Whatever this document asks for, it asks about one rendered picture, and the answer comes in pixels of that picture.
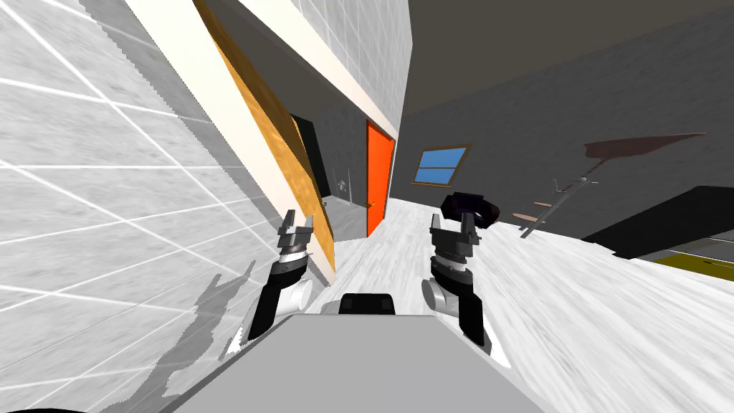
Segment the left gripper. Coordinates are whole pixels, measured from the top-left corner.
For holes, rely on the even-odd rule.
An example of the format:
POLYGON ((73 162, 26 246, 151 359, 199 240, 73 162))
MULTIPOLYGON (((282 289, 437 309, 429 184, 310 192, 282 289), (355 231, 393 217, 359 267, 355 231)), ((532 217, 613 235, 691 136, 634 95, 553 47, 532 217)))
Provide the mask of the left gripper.
POLYGON ((294 224, 295 210, 288 209, 282 227, 277 231, 279 236, 277 247, 280 248, 281 256, 303 253, 310 242, 313 234, 313 215, 306 217, 303 227, 294 227, 294 224))

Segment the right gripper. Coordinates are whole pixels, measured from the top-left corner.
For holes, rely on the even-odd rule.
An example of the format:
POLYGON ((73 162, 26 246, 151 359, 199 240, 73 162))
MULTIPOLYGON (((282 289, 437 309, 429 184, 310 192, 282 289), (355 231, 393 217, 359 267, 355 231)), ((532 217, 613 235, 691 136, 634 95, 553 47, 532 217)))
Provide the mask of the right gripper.
POLYGON ((432 215, 430 234, 436 251, 460 257, 472 257, 473 246, 479 245, 482 239, 475 231, 475 215, 473 213, 462 215, 461 232, 441 229, 441 222, 440 214, 432 215))

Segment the blue window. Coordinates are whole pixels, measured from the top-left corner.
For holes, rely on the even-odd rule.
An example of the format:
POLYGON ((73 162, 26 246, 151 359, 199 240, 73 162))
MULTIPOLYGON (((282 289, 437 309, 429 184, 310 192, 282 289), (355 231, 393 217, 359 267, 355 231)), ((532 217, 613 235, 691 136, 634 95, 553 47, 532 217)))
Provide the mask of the blue window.
POLYGON ((462 144, 423 149, 411 184, 450 188, 471 148, 462 144))

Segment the orange door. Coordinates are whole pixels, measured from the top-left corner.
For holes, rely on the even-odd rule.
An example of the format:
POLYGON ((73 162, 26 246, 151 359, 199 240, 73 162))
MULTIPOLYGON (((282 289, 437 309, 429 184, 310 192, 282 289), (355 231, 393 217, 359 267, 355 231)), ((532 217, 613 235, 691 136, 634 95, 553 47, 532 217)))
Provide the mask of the orange door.
POLYGON ((366 235, 370 237, 384 219, 395 140, 370 120, 366 125, 366 235))

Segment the wooden door leaf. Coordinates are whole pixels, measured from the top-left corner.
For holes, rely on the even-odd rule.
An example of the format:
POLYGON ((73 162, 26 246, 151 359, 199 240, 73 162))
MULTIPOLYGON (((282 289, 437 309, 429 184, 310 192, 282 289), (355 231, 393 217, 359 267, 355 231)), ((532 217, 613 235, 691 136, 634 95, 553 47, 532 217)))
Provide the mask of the wooden door leaf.
POLYGON ((206 0, 193 0, 193 3, 291 187, 295 200, 304 215, 313 216, 315 237, 328 264, 334 270, 333 233, 295 120, 237 45, 235 38, 227 32, 206 0))

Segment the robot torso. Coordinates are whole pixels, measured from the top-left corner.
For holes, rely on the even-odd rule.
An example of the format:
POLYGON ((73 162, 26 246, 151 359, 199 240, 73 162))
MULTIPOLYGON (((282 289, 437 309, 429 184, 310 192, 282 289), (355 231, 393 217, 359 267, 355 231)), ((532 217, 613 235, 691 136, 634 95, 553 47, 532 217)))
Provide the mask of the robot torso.
POLYGON ((433 315, 291 315, 162 413, 558 413, 433 315))

